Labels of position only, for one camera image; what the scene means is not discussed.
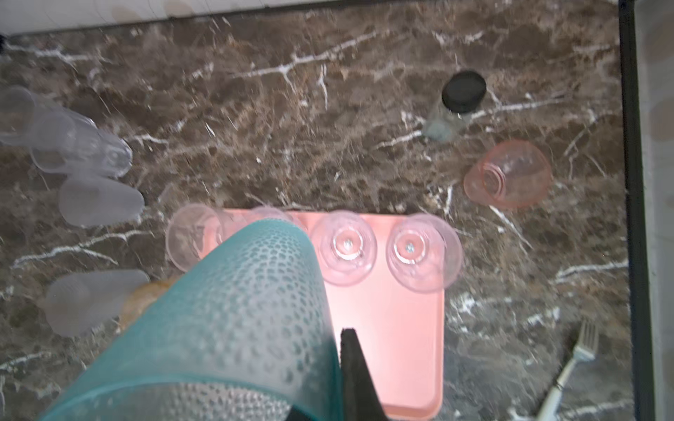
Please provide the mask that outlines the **tall teal textured tumbler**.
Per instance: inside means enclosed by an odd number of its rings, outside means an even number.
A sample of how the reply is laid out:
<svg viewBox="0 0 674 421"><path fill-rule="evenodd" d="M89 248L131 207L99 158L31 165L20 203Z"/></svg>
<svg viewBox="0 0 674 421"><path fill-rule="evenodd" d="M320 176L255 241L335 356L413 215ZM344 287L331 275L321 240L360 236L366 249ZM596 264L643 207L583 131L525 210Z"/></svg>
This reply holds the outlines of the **tall teal textured tumbler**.
<svg viewBox="0 0 674 421"><path fill-rule="evenodd" d="M340 420L342 375L312 242L265 219L114 340L47 420Z"/></svg>

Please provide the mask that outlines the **white handled fork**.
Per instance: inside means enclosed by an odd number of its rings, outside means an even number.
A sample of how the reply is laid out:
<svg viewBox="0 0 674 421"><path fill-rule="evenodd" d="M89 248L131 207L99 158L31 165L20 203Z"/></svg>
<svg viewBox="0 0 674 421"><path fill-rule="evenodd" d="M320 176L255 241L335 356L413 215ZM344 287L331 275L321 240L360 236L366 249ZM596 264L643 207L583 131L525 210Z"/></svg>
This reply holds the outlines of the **white handled fork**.
<svg viewBox="0 0 674 421"><path fill-rule="evenodd" d="M551 421L556 419L557 409L561 403L563 391L568 380L579 363L594 361L597 356L599 346L599 330L595 324L588 319L584 320L580 326L579 337L576 345L573 347L572 356L558 375L549 393L543 401L543 404L536 416L537 421Z"/></svg>

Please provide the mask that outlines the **herb spice jar black lid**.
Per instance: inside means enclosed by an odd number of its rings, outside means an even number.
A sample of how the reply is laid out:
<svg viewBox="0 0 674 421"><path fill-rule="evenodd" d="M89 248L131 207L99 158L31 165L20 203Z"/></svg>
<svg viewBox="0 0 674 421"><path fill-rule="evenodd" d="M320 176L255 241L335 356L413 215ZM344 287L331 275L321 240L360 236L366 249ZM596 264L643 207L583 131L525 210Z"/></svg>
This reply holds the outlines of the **herb spice jar black lid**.
<svg viewBox="0 0 674 421"><path fill-rule="evenodd" d="M476 71L455 73L442 87L438 101L426 118L422 135L438 142L457 140L470 124L486 91L486 80Z"/></svg>

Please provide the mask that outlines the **pink plastic tray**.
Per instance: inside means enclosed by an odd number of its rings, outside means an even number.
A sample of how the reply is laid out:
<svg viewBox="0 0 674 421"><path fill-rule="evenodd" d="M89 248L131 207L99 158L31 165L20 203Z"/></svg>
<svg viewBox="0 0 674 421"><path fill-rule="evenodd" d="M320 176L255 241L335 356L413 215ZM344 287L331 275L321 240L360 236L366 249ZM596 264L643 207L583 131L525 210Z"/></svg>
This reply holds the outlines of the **pink plastic tray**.
<svg viewBox="0 0 674 421"><path fill-rule="evenodd" d="M403 217L361 218L374 233L376 260L358 283L324 283L333 334L355 329L388 417L431 419L442 407L444 294L413 292L390 273L386 242Z"/></svg>

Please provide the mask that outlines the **pink short plastic cup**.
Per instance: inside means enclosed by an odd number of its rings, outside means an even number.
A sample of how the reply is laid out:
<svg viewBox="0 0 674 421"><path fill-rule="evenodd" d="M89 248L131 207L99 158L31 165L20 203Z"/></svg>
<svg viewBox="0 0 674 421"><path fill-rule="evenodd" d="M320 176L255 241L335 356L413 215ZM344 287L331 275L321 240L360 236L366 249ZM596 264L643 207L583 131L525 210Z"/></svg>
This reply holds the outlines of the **pink short plastic cup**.
<svg viewBox="0 0 674 421"><path fill-rule="evenodd" d="M528 141L509 140L470 169L463 188L474 203L509 210L540 203L551 183L551 166L543 152Z"/></svg>

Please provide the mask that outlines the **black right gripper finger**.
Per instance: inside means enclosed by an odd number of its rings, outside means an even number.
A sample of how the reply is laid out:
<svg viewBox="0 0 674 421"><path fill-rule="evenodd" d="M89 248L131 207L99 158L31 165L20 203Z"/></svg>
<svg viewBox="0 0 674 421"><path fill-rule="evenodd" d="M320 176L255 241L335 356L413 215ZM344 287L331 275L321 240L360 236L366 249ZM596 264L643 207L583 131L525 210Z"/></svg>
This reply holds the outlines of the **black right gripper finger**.
<svg viewBox="0 0 674 421"><path fill-rule="evenodd" d="M342 395L345 420L388 421L370 370L365 360L356 330L341 332Z"/></svg>

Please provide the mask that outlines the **black corner frame post right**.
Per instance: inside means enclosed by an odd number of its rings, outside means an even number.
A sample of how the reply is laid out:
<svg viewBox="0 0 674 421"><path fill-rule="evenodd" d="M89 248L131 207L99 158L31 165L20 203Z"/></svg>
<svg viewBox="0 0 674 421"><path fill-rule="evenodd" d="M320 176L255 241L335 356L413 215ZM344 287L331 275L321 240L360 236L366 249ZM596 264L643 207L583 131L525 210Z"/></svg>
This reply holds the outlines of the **black corner frame post right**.
<svg viewBox="0 0 674 421"><path fill-rule="evenodd" d="M619 1L618 17L634 412L636 420L654 420L656 418L656 405L635 37L635 3L627 0Z"/></svg>

